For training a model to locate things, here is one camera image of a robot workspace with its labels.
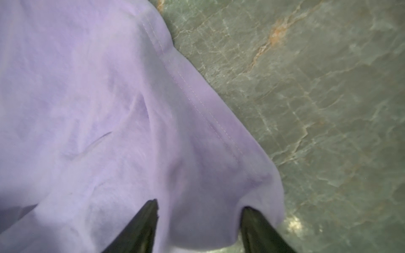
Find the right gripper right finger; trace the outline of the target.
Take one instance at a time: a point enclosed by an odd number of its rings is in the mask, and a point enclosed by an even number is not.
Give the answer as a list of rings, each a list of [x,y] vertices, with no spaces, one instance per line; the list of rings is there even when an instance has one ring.
[[[245,253],[296,253],[264,215],[254,208],[243,208],[240,233]]]

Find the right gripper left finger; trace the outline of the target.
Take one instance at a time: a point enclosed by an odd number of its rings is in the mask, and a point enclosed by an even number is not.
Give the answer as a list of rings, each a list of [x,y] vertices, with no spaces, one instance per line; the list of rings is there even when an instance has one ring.
[[[103,253],[152,253],[158,209],[157,199],[148,200]]]

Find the purple t-shirt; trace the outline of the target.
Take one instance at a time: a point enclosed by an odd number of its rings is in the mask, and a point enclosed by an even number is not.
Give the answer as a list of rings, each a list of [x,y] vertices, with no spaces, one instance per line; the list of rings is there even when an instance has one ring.
[[[1,2],[1,252],[100,253],[157,199],[155,253],[284,219],[281,177],[149,1]]]

